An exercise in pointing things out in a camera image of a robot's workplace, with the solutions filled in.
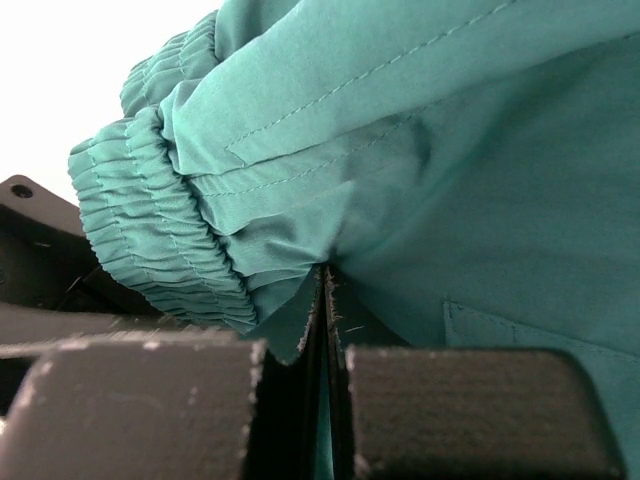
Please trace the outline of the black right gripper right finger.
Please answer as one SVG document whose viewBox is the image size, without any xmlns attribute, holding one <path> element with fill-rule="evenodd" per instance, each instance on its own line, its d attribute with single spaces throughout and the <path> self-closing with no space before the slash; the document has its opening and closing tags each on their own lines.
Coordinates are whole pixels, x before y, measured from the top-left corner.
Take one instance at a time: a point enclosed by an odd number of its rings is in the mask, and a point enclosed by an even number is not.
<svg viewBox="0 0 640 480">
<path fill-rule="evenodd" d="M 338 479 L 621 479 L 595 385 L 556 348 L 411 346 L 324 272 Z"/>
</svg>

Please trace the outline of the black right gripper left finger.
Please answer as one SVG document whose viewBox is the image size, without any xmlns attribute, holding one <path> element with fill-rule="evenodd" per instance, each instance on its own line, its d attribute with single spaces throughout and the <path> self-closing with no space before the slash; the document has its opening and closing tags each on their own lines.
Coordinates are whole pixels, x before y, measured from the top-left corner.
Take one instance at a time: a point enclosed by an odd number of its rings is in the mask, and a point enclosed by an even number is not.
<svg viewBox="0 0 640 480">
<path fill-rule="evenodd" d="M 5 479 L 321 479 L 324 288 L 248 335 L 1 308 Z"/>
</svg>

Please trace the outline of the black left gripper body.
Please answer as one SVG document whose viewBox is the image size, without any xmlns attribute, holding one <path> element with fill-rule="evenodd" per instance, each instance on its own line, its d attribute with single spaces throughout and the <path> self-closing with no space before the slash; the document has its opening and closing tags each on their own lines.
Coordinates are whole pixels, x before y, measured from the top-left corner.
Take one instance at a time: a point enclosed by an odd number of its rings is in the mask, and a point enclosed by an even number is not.
<svg viewBox="0 0 640 480">
<path fill-rule="evenodd" d="M 1 355 L 24 358 L 97 342 L 234 340 L 189 325 L 116 283 L 86 240 L 79 210 L 23 175 L 1 183 Z"/>
</svg>

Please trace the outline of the teal green shorts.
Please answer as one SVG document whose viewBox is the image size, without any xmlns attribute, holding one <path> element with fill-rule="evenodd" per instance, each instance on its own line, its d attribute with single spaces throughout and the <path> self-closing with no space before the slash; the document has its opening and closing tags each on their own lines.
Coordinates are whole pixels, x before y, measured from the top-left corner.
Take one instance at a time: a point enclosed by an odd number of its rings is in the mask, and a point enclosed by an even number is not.
<svg viewBox="0 0 640 480">
<path fill-rule="evenodd" d="M 639 475 L 639 5 L 227 1 L 69 174 L 155 308 L 294 346 L 319 264 L 420 346 L 549 346 Z"/>
</svg>

